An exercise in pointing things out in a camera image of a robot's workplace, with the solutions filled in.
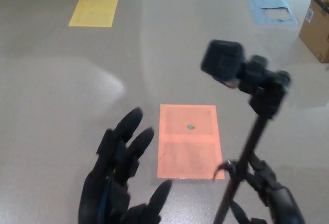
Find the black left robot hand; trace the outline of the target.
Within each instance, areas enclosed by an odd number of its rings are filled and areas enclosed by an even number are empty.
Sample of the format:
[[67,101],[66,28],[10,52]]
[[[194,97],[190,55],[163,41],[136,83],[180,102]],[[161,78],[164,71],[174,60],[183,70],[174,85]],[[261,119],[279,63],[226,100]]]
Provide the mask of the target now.
[[148,127],[130,145],[128,141],[143,117],[140,107],[132,109],[115,127],[107,129],[97,149],[97,161],[85,178],[78,223],[160,223],[160,212],[172,181],[159,185],[148,203],[130,207],[128,180],[135,176],[139,158],[154,137]]

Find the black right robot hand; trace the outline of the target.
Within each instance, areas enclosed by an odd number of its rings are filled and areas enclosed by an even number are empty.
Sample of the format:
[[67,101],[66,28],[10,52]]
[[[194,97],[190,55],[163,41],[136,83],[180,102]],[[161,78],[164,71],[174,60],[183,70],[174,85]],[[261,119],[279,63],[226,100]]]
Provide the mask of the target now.
[[[242,181],[257,192],[262,203],[269,208],[273,223],[306,223],[292,193],[277,181],[276,174],[266,161],[252,155],[249,164],[254,174],[248,172]],[[217,167],[217,170],[226,170],[230,177],[237,173],[237,161],[228,160]],[[263,219],[248,219],[246,213],[234,200],[230,203],[231,210],[238,223],[267,223]]]

